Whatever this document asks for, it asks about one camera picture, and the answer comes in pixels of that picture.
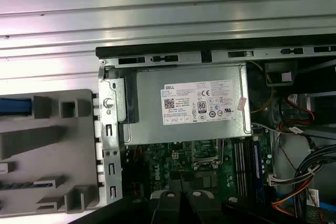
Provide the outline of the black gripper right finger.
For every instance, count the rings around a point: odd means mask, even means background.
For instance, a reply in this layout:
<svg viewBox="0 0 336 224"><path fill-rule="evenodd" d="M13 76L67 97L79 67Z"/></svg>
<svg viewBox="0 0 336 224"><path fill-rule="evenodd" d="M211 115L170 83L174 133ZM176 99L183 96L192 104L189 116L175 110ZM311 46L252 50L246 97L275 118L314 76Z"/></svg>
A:
<svg viewBox="0 0 336 224"><path fill-rule="evenodd" d="M296 218L271 207L251 204L240 198L219 201L207 191L187 195L194 214L193 223L296 223Z"/></svg>

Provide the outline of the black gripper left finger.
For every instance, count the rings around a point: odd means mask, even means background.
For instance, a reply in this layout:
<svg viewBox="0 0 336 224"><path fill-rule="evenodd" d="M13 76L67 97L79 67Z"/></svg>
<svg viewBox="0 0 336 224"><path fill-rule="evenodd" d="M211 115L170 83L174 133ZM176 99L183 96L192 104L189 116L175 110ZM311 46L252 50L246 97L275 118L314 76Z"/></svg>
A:
<svg viewBox="0 0 336 224"><path fill-rule="evenodd" d="M180 206L180 192L156 191L150 200L127 196L72 223L178 223Z"/></svg>

